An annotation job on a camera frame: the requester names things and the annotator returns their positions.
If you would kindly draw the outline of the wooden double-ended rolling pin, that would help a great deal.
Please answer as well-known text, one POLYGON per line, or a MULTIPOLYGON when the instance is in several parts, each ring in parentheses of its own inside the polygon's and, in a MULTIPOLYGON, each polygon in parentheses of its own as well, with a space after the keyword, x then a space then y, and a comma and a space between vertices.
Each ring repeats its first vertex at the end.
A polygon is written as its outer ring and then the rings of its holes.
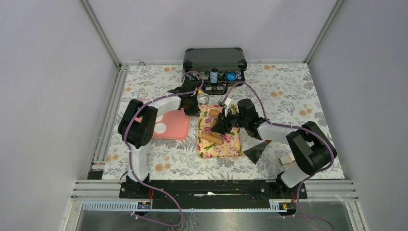
POLYGON ((224 139, 217 130, 218 116, 220 112, 216 109, 206 110, 199 118, 199 137, 201 140, 213 143, 215 145, 222 145, 224 139))

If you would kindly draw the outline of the floral yellow tray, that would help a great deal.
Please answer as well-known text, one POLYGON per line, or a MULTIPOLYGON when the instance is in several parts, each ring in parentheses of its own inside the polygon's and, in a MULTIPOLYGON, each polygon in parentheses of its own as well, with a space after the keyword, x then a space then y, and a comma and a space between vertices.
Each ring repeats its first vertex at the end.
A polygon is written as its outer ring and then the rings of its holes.
POLYGON ((217 116, 222 112, 219 105, 200 105, 197 122, 197 154, 199 158, 234 158, 242 156, 242 138, 239 128, 227 134, 212 132, 217 116))

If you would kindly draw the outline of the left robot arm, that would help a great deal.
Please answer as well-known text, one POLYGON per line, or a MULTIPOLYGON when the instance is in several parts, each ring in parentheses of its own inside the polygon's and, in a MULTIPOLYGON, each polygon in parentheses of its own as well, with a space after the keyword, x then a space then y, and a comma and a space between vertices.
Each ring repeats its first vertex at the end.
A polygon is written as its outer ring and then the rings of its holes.
POLYGON ((118 126, 118 133, 128 152, 128 178, 131 180, 131 192, 138 198, 149 193, 149 186, 145 180, 149 176, 147 169, 147 153, 153 137, 156 119, 168 112, 183 110, 187 116, 198 116, 200 109, 197 91, 203 82, 196 83, 185 80, 180 87, 169 90, 163 96, 150 101, 133 99, 129 102, 118 126))

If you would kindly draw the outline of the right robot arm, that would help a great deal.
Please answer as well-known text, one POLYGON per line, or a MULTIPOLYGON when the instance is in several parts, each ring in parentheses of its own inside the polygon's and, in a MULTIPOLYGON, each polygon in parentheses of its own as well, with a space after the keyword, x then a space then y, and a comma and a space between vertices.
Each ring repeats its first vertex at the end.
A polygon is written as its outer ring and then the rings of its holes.
POLYGON ((272 123, 259 116, 250 99, 238 101, 237 107, 237 110, 223 107, 221 112, 211 110, 209 115, 216 119, 211 131, 226 135, 233 128, 243 128, 257 140, 288 145, 294 164, 277 176, 278 196, 290 197, 296 185, 334 163, 337 151, 315 122, 308 121, 301 126, 272 123))

